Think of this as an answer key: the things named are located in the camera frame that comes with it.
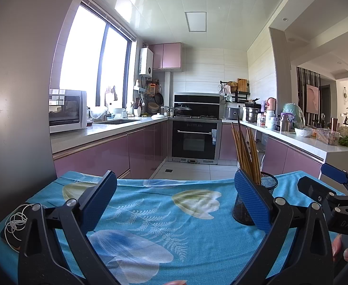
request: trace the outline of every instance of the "ceiling light panel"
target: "ceiling light panel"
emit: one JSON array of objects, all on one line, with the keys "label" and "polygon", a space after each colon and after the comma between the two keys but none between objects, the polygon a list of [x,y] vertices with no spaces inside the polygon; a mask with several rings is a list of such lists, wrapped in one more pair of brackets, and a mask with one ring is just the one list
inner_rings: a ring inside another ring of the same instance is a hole
[{"label": "ceiling light panel", "polygon": [[206,12],[185,12],[189,32],[207,31]]}]

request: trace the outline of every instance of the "doorway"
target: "doorway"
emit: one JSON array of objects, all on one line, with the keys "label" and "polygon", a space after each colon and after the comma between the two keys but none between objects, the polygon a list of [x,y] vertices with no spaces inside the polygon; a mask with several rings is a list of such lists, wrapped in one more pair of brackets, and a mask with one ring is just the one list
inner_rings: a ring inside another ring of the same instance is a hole
[{"label": "doorway", "polygon": [[331,118],[331,91],[330,85],[324,85],[320,87],[322,97],[321,113],[325,115],[325,123],[330,122]]}]

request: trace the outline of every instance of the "window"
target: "window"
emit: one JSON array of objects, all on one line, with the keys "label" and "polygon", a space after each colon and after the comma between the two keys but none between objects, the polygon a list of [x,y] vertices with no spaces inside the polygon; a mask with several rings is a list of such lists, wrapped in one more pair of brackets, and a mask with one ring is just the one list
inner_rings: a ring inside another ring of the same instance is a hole
[{"label": "window", "polygon": [[87,106],[125,108],[131,40],[81,4],[64,51],[60,89],[87,91]]}]

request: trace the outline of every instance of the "white countertop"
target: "white countertop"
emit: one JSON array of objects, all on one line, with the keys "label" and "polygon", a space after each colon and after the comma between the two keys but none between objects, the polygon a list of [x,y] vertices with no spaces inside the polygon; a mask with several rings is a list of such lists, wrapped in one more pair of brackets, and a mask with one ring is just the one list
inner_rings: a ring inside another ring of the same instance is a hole
[{"label": "white countertop", "polygon": [[[222,120],[223,123],[235,123],[236,120]],[[257,126],[255,123],[240,121],[242,125],[248,126],[250,128],[256,129],[264,134],[270,135],[274,138],[277,138],[281,141],[289,143],[295,147],[298,147],[304,151],[307,151],[310,154],[313,154],[323,160],[326,159],[327,153],[336,153],[336,152],[348,152],[348,147],[340,145],[327,145],[321,141],[316,140],[315,137],[297,137],[296,134],[291,134],[287,132],[278,132],[272,129],[268,129],[264,126]]]},{"label": "white countertop", "polygon": [[134,122],[128,122],[123,124],[99,124],[93,123],[92,126],[88,126],[84,129],[77,129],[74,131],[66,131],[53,133],[50,135],[51,148],[53,153],[57,153],[63,150],[67,150],[85,143],[90,143],[99,139],[110,137],[113,135],[130,132],[134,129],[148,126],[167,120],[168,118],[162,118],[153,120],[152,118],[125,118],[125,120],[135,120]]}]

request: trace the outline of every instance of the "microwave oven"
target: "microwave oven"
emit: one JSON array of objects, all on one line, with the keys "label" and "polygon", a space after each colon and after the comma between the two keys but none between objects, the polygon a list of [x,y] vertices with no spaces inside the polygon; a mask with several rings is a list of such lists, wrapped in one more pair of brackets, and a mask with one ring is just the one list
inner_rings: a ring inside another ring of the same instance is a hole
[{"label": "microwave oven", "polygon": [[50,133],[86,128],[87,92],[50,89],[48,121]]}]

